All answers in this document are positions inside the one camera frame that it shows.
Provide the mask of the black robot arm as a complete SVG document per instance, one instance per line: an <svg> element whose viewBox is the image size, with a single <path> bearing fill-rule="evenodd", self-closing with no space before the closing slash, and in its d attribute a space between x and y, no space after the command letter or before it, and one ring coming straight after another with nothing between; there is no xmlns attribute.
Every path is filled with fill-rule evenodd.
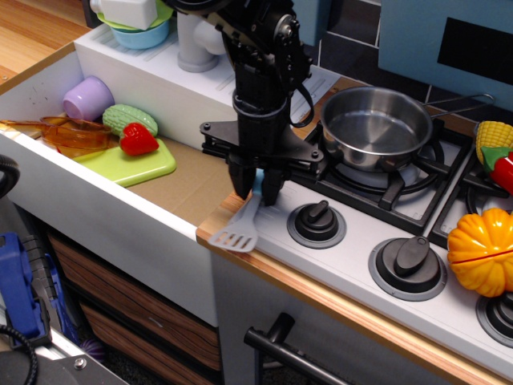
<svg viewBox="0 0 513 385"><path fill-rule="evenodd" d="M225 151L236 194L246 198L262 169L262 196L274 205L283 184L297 171L317 173L320 150L301 140L294 128L309 125L315 112L291 120L292 97L299 92L314 107L304 82L313 60L305 53L291 1L170 1L181 14L194 15L221 33L236 86L236 120L205 122L207 153Z"/></svg>

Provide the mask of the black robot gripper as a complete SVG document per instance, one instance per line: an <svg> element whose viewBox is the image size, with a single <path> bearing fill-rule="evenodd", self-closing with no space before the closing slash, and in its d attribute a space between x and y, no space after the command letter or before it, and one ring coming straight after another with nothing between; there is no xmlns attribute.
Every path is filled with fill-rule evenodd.
<svg viewBox="0 0 513 385"><path fill-rule="evenodd" d="M206 152L225 152L232 186L240 198L248 197L258 168L264 169L261 188L266 206L276 203L285 176L317 176L323 154L293 132L290 95L268 111L247 104L238 95L232 101L235 120L205 122L200 132Z"/></svg>

